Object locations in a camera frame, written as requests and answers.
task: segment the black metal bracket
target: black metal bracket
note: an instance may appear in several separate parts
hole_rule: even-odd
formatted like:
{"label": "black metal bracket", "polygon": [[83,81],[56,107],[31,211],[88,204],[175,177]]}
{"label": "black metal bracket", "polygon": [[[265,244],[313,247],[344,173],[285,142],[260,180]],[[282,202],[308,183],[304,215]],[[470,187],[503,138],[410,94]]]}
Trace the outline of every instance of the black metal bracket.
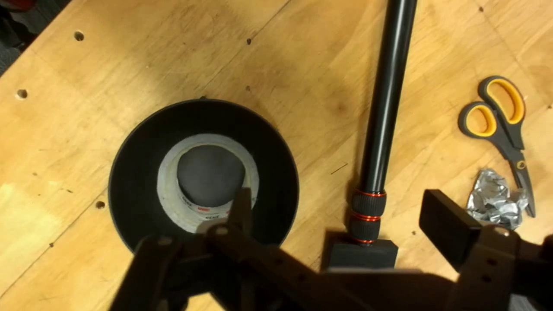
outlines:
{"label": "black metal bracket", "polygon": [[4,47],[25,50],[33,40],[35,35],[31,35],[25,24],[14,21],[11,12],[0,7],[0,43]]}
{"label": "black metal bracket", "polygon": [[201,292],[225,310],[507,310],[512,292],[553,308],[553,237],[533,246],[501,227],[477,228],[439,190],[425,192],[420,225],[460,268],[457,284],[429,273],[315,273],[249,239],[242,220],[251,209],[241,202],[206,235],[144,239],[113,310],[182,310]]}

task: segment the black rubber foot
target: black rubber foot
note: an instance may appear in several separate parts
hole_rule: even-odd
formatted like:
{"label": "black rubber foot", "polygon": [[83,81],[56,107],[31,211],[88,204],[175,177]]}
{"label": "black rubber foot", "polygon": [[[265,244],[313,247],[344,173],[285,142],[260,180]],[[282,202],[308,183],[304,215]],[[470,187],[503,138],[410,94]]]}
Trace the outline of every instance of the black rubber foot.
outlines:
{"label": "black rubber foot", "polygon": [[396,258],[398,246],[391,240],[375,240],[368,246],[336,240],[323,272],[386,270],[396,266]]}

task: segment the scissor blade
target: scissor blade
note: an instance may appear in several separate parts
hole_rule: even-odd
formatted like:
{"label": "scissor blade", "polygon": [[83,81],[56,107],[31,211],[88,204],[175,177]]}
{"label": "scissor blade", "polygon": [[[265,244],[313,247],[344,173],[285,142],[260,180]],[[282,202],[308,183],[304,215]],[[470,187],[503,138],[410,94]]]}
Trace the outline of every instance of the scissor blade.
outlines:
{"label": "scissor blade", "polygon": [[510,163],[510,166],[512,166],[517,187],[522,189],[529,199],[529,206],[526,208],[526,213],[531,218],[536,218],[536,202],[534,202],[531,175],[529,175],[529,170],[526,168],[526,163],[524,161],[520,163]]}

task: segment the white ring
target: white ring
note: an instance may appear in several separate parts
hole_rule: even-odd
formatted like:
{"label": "white ring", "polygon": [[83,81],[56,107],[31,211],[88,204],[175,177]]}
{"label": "white ring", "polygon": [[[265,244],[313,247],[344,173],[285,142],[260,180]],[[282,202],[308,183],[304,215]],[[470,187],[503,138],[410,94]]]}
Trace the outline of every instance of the white ring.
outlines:
{"label": "white ring", "polygon": [[222,147],[241,159],[246,170],[246,177],[242,182],[242,189],[251,190],[251,206],[256,206],[258,192],[260,192],[260,173],[254,157],[230,137],[215,135],[215,133],[201,133],[194,137],[187,137],[178,142],[161,161],[158,171],[158,197],[161,208],[168,215],[168,218],[180,228],[197,234],[206,232],[215,223],[223,223],[228,218],[232,202],[223,206],[197,206],[194,204],[180,189],[178,183],[178,161],[184,154],[196,147],[215,145]]}

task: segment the orange scissor handle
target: orange scissor handle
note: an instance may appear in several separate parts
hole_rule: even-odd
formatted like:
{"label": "orange scissor handle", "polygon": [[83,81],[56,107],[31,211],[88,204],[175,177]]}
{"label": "orange scissor handle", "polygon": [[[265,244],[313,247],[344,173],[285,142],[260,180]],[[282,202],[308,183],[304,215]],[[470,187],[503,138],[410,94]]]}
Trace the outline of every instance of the orange scissor handle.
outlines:
{"label": "orange scissor handle", "polygon": [[[484,118],[484,126],[477,128],[472,119],[477,119],[476,114]],[[458,119],[460,130],[472,138],[491,138],[498,132],[498,119],[495,113],[484,102],[472,102],[463,107]]]}
{"label": "orange scissor handle", "polygon": [[[500,87],[510,97],[510,100],[505,100],[495,95],[493,87]],[[503,118],[507,125],[522,123],[526,116],[526,104],[524,104],[522,94],[519,92],[515,83],[512,83],[510,80],[503,76],[489,76],[481,81],[479,95],[482,97],[484,102],[488,102],[489,106],[495,106],[495,109],[501,113],[501,116],[498,118]]]}

